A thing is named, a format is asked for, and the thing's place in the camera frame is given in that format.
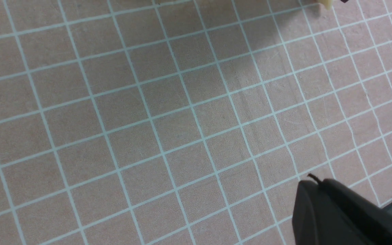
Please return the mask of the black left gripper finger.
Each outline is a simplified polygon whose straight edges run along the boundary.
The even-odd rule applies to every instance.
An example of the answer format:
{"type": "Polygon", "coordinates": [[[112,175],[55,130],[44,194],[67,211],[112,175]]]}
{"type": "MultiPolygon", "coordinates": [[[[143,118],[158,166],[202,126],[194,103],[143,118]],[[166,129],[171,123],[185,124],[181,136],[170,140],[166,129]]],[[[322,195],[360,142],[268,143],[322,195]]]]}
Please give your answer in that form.
{"type": "Polygon", "coordinates": [[[392,214],[335,179],[297,185],[292,228],[297,245],[392,245],[392,214]]]}

